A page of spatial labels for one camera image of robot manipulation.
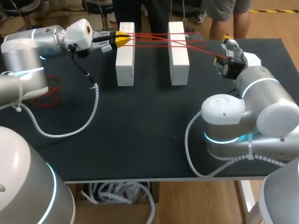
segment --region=red cable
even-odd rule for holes
[[[131,39],[132,41],[153,41],[153,42],[163,42],[162,40],[151,40],[151,39]],[[185,40],[185,42],[205,42],[203,40]]]
[[[178,44],[181,44],[181,45],[183,45],[183,46],[186,46],[187,48],[192,48],[192,49],[201,51],[201,52],[206,53],[206,54],[209,54],[209,55],[218,56],[218,57],[221,57],[221,58],[227,58],[226,56],[219,55],[219,54],[213,53],[213,52],[208,51],[208,50],[203,50],[203,49],[200,49],[200,48],[191,46],[191,45],[183,44],[183,43],[181,43],[181,42],[177,42],[177,41],[169,40],[169,39],[162,38],[162,37],[158,37],[158,36],[149,36],[149,35],[135,35],[135,36],[137,36],[137,37],[150,37],[150,38],[155,38],[155,39],[164,40],[164,41],[171,41],[171,42],[178,43]]]
[[[186,33],[159,33],[159,34],[152,34],[152,33],[127,33],[127,34],[138,34],[138,35],[168,35],[168,34],[196,34],[199,31],[194,32],[186,32]]]
[[[165,45],[124,45],[123,47],[144,47],[144,48],[168,48],[169,46]],[[186,46],[172,46],[172,48],[187,48]]]
[[[59,82],[59,79],[56,77],[56,76],[46,76],[46,78],[53,78],[53,79],[56,79],[57,80],[57,86],[56,87],[49,87],[49,89],[51,90],[50,92],[47,92],[46,94],[40,96],[40,97],[37,97],[37,98],[34,98],[32,100],[30,100],[29,102],[36,105],[36,106],[53,106],[54,104],[56,104],[60,98],[59,96],[59,91],[58,91],[58,88],[60,87],[60,82]],[[37,99],[41,99],[41,98],[45,98],[46,96],[49,96],[49,95],[52,95],[54,92],[57,93],[57,98],[49,103],[49,104],[39,104],[39,103],[36,103],[35,100]]]

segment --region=person's leg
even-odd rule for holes
[[[234,38],[244,39],[250,26],[249,9],[252,0],[237,0],[234,9]]]
[[[118,28],[121,22],[133,22],[135,32],[141,31],[141,1],[140,0],[113,0],[114,14]]]
[[[149,24],[152,33],[167,33],[169,22],[168,0],[143,0],[148,11]]]
[[[210,40],[222,40],[228,34],[229,21],[213,20],[210,29]]]
[[[228,33],[229,19],[233,14],[236,0],[205,0],[204,7],[213,19],[210,40],[222,40]]]

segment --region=black table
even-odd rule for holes
[[[257,54],[299,104],[298,72],[280,39],[240,40],[246,52]],[[220,42],[207,42],[221,53]],[[171,86],[167,48],[136,48],[133,87],[118,87],[115,52],[93,52],[78,59],[100,86],[100,104],[91,124],[65,139],[48,139],[34,128],[26,112],[7,108],[0,125],[22,135],[67,182],[120,179],[184,179],[195,177],[184,148],[185,128],[209,96],[233,89],[231,80],[217,74],[214,57],[189,49],[187,86]],[[26,103],[40,127],[50,134],[79,129],[93,108],[94,90],[67,56],[43,61],[46,75],[61,81],[61,100],[50,108]],[[196,169],[209,174],[222,161],[206,150],[203,122],[198,119],[189,135],[189,149]],[[241,161],[218,177],[238,179],[265,176],[277,169],[264,161]]]

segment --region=white block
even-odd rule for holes
[[[186,44],[184,34],[173,34],[173,33],[184,33],[183,22],[169,22],[168,24],[168,39],[179,41],[180,43]],[[189,74],[189,57],[186,47],[174,47],[182,46],[182,44],[176,42],[168,42],[169,50],[169,64],[170,64],[170,75],[172,85],[187,85],[188,74]]]
[[[133,22],[121,22],[120,31],[134,33],[135,27]],[[129,41],[126,45],[135,45],[135,41]],[[134,57],[135,46],[120,47],[116,55],[116,75],[118,86],[133,86],[134,83]]]

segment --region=shorts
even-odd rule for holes
[[[204,9],[216,21],[228,21],[232,14],[249,11],[252,0],[204,0]]]

